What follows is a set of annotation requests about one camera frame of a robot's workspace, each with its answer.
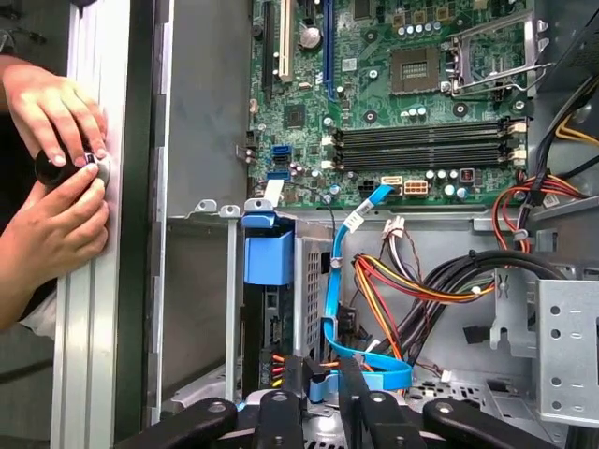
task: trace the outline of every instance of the blue sata port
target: blue sata port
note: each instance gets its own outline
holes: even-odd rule
[[[284,156],[291,154],[293,147],[291,145],[272,145],[270,152],[273,156]]]
[[[270,171],[269,173],[266,174],[266,180],[267,181],[276,181],[276,180],[289,181],[289,180],[291,180],[291,174],[287,170]]]

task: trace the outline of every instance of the white pci slot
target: white pci slot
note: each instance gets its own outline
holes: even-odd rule
[[[293,81],[294,0],[281,0],[281,34],[279,36],[279,78]]]

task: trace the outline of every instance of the motherboard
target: motherboard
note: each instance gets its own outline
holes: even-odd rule
[[[390,208],[492,203],[525,176],[525,12],[524,0],[255,0],[254,195],[283,180],[280,206],[350,209],[386,183]]]

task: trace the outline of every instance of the person's hand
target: person's hand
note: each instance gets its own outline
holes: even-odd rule
[[[74,81],[22,64],[7,67],[2,82],[10,115],[32,157],[43,151],[56,166],[66,163],[52,125],[76,166],[85,165],[81,138],[98,158],[106,156],[106,120]]]
[[[108,230],[104,182],[88,165],[53,191],[37,182],[0,237],[0,273],[33,293],[100,254]]]

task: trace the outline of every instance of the green circuit board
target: green circuit board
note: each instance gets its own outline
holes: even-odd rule
[[[254,24],[265,26],[264,3],[255,0]],[[275,50],[279,48],[281,1],[270,0],[274,11]],[[357,7],[367,10],[356,11]],[[286,163],[288,180],[293,181],[284,190],[280,206],[291,208],[319,208],[322,196],[329,195],[331,206],[339,209],[354,208],[364,198],[366,185],[378,185],[382,177],[399,176],[403,181],[425,180],[430,167],[396,167],[393,169],[361,169],[357,172],[334,167],[329,161],[336,154],[331,144],[333,130],[385,129],[389,127],[426,126],[441,123],[489,123],[503,117],[521,117],[515,105],[525,96],[504,91],[505,97],[497,101],[492,94],[480,94],[468,99],[454,99],[440,91],[447,81],[444,46],[447,37],[481,23],[497,20],[525,8],[524,2],[496,0],[335,0],[334,1],[334,78],[331,97],[323,75],[323,48],[307,51],[298,43],[305,30],[300,7],[292,2],[295,11],[293,76],[290,82],[275,80],[272,91],[263,87],[263,39],[255,39],[252,49],[250,130],[255,133],[257,148],[249,166],[250,185],[265,181],[281,166],[273,159],[273,145],[285,144],[292,148]],[[318,11],[314,26],[323,29],[323,15]],[[486,77],[490,72],[505,70],[523,64],[523,25],[483,35],[470,51],[473,76]],[[429,62],[438,61],[438,72],[417,85],[413,92],[398,82],[397,72],[403,70],[405,80],[413,74],[418,78],[421,63],[416,57],[413,65],[395,62],[410,58],[410,51],[431,52]],[[526,148],[525,134],[517,137]],[[463,142],[468,142],[467,134]],[[446,167],[436,166],[446,174],[468,169],[468,163],[451,162]],[[446,185],[457,180],[430,180],[424,196],[391,196],[390,208],[403,206],[446,206],[456,204],[488,205],[505,188],[513,185],[522,166],[510,163],[494,167],[476,167],[474,178],[462,186],[467,196],[457,199],[446,195]],[[298,184],[309,186],[312,191]]]

